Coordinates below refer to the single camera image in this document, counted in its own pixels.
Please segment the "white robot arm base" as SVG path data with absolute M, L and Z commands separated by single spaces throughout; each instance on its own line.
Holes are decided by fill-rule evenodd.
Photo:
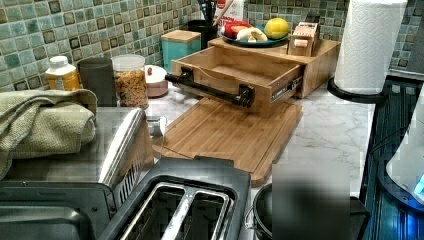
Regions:
M 396 153 L 386 165 L 388 176 L 420 205 L 424 175 L 424 89 L 421 89 L 411 123 Z

